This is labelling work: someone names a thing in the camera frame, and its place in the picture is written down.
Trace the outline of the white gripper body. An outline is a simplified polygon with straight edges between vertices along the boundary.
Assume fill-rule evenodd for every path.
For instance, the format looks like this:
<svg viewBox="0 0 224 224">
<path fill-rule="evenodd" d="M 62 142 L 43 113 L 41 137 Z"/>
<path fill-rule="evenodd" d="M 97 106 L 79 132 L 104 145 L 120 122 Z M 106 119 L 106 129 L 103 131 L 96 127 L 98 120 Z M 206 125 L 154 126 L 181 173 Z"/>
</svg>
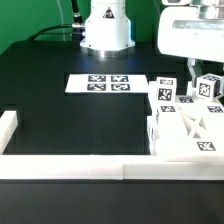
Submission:
<svg viewBox="0 0 224 224">
<path fill-rule="evenodd" d="M 224 63 L 224 0 L 162 0 L 162 54 Z"/>
</svg>

